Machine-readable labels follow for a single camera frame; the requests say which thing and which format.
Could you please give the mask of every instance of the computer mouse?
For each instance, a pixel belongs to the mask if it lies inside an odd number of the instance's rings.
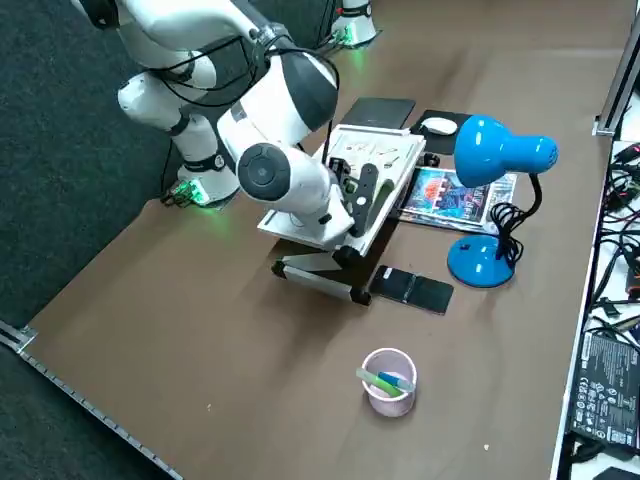
[[[436,135],[453,135],[458,130],[458,124],[453,120],[442,117],[429,117],[422,122],[429,133]]]

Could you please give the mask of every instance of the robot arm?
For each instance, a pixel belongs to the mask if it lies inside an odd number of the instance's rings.
[[[353,224],[333,173],[319,159],[293,148],[333,117],[337,79],[313,52],[297,49],[286,31],[277,30],[248,0],[71,1],[95,26],[117,28],[132,57],[150,68],[184,63],[193,50],[228,34],[241,34],[256,52],[270,50],[263,59],[267,73],[218,122],[220,139],[236,164],[230,167],[251,198],[292,213],[305,224],[319,222],[332,237]],[[204,57],[188,71],[182,67],[170,73],[181,78],[188,74],[187,81],[197,86],[215,84],[215,69],[209,64]],[[171,79],[153,72],[134,77],[119,92],[121,107],[134,120],[169,132],[191,175],[201,182],[209,175],[210,191],[221,191],[215,198],[223,198],[236,180],[226,179],[229,188],[221,189],[220,179],[227,172],[233,176],[232,171],[224,166],[198,170],[217,155],[213,129],[201,115],[182,114],[186,102],[174,98],[165,88],[167,81]],[[189,100],[204,94],[179,83],[174,87]]]

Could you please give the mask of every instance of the black phone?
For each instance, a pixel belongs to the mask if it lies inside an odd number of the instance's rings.
[[[453,286],[381,265],[373,276],[369,291],[374,295],[444,315],[453,295]]]

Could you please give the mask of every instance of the brown table surface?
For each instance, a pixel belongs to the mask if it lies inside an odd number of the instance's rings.
[[[558,141],[508,285],[455,283],[458,235],[402,224],[382,261],[454,283],[449,311],[367,309],[274,277],[276,239],[247,198],[154,201],[33,320],[28,353],[187,479],[547,477],[607,162],[592,122],[632,3],[379,1],[381,36],[334,57],[337,118],[358,96],[408,97],[413,118],[487,113]],[[516,201],[531,201],[525,177]],[[382,346],[418,368],[402,419],[376,416],[355,379]]]

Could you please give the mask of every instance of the book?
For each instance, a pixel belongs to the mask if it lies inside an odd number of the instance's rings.
[[[494,205],[511,202],[515,174],[490,185],[467,188],[454,170],[418,167],[400,196],[396,216],[401,221],[472,233],[485,233]]]

